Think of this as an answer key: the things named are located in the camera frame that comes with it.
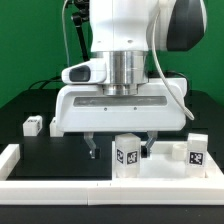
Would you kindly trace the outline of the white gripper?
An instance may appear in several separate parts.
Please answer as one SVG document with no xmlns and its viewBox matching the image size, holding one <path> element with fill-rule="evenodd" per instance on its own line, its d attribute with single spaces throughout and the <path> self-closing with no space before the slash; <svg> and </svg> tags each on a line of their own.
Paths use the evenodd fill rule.
<svg viewBox="0 0 224 224">
<path fill-rule="evenodd" d="M 152 78 L 137 87 L 134 96 L 106 96 L 103 82 L 106 63 L 92 59 L 62 71 L 66 84 L 56 100 L 56 126 L 63 132 L 85 132 L 92 159 L 100 158 L 93 132 L 147 132 L 141 157 L 149 158 L 157 131 L 176 131 L 185 126 L 180 105 L 187 92 L 184 78 L 162 81 Z"/>
</svg>

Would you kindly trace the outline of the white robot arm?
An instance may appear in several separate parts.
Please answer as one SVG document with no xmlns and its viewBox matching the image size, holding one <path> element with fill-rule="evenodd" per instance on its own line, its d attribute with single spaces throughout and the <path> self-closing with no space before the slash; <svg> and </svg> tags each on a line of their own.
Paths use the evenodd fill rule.
<svg viewBox="0 0 224 224">
<path fill-rule="evenodd" d="M 184 104 L 187 81 L 150 78 L 146 57 L 188 51 L 204 36 L 203 0 L 90 0 L 93 57 L 62 71 L 56 126 L 82 132 L 92 158 L 96 132 L 145 132 L 150 148 L 159 131 L 176 131 L 194 118 Z"/>
</svg>

